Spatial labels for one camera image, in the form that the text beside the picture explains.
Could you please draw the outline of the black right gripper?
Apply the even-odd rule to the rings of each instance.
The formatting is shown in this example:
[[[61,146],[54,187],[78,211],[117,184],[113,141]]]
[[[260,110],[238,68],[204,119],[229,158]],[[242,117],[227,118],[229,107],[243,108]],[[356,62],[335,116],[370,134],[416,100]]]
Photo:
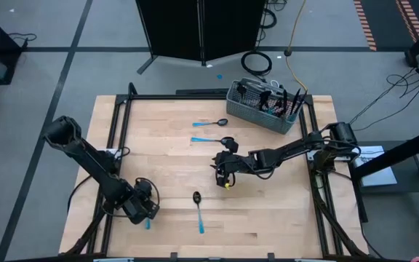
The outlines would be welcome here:
[[[212,168],[215,169],[216,184],[222,188],[230,188],[236,183],[235,173],[240,171],[242,157],[236,155],[239,144],[234,138],[222,138],[220,143],[225,146],[226,151],[221,151],[212,158]]]

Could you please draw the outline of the black folding room divider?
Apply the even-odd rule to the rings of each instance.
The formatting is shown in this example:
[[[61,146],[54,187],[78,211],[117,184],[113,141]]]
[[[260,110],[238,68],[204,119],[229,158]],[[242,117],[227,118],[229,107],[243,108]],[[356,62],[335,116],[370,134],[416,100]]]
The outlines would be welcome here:
[[[268,0],[135,0],[153,56],[206,62],[255,48]]]

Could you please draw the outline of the white sheet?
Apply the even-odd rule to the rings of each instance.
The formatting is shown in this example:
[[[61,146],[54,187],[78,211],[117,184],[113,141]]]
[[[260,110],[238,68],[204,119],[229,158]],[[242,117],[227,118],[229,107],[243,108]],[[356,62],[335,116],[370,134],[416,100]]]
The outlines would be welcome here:
[[[360,167],[384,154],[385,149],[382,146],[360,146],[359,149],[354,148],[352,152],[356,154],[359,153],[358,157],[352,161],[352,167]],[[353,180],[358,181],[359,185],[363,187],[390,186],[397,184],[396,176],[390,167],[378,170],[370,175],[365,175],[360,179],[355,179],[354,175],[351,175],[351,177]]]

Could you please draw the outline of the grey plastic cutlery basket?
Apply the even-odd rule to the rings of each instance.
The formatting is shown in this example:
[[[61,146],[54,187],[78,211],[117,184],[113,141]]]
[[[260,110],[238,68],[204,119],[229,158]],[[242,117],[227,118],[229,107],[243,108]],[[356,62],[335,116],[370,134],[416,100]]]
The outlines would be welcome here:
[[[243,98],[236,91],[236,86],[239,82],[247,89]],[[263,112],[258,109],[260,93],[268,90],[272,92],[268,101],[269,110]],[[300,111],[298,102],[303,94],[300,93],[293,115],[290,115],[290,107],[295,95],[287,92],[287,115],[284,116],[282,115],[283,90],[283,86],[275,87],[253,79],[234,80],[226,95],[226,112],[232,116],[285,135],[298,117]]]

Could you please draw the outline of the dark metal fork teal handle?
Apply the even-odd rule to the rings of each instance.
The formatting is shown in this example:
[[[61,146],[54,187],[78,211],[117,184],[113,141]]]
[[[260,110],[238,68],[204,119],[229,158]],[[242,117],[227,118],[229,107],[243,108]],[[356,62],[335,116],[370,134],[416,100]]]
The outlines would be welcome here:
[[[272,92],[269,91],[269,90],[268,91],[263,91],[263,92],[260,93],[260,100],[259,100],[259,103],[258,103],[258,109],[260,111],[267,112],[269,110],[268,101],[269,101],[269,98],[270,98],[271,94],[272,94]]]

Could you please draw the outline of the black metal stand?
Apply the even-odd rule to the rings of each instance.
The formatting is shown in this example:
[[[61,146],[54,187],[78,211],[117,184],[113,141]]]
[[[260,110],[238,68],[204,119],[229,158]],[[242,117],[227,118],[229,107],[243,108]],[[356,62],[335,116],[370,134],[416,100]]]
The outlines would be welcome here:
[[[419,135],[411,140],[397,143],[385,141],[383,143],[385,153],[374,158],[360,167],[352,167],[349,170],[355,179],[370,175],[378,170],[390,167],[397,180],[397,184],[390,186],[372,186],[365,188],[358,181],[352,179],[358,204],[359,219],[362,223],[368,222],[364,207],[363,194],[387,194],[387,193],[419,193]]]

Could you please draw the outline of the black aluminium table frame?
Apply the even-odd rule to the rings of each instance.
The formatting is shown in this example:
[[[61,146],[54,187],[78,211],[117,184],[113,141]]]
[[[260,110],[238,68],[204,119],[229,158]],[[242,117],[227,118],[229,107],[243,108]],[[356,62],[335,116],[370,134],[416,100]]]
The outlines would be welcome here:
[[[85,245],[86,254],[143,260],[198,258],[266,260],[366,258],[355,191],[346,178],[329,177],[320,187],[333,202],[338,223],[356,253],[348,251],[314,206],[304,156],[285,162],[270,180],[238,176],[226,190],[215,185],[210,160],[216,148],[192,146],[191,121],[225,116],[223,95],[99,95],[85,135],[95,148],[130,147],[122,175],[150,178],[159,188],[161,208],[149,230],[126,218],[105,217]],[[205,232],[199,233],[193,193],[201,194]]]

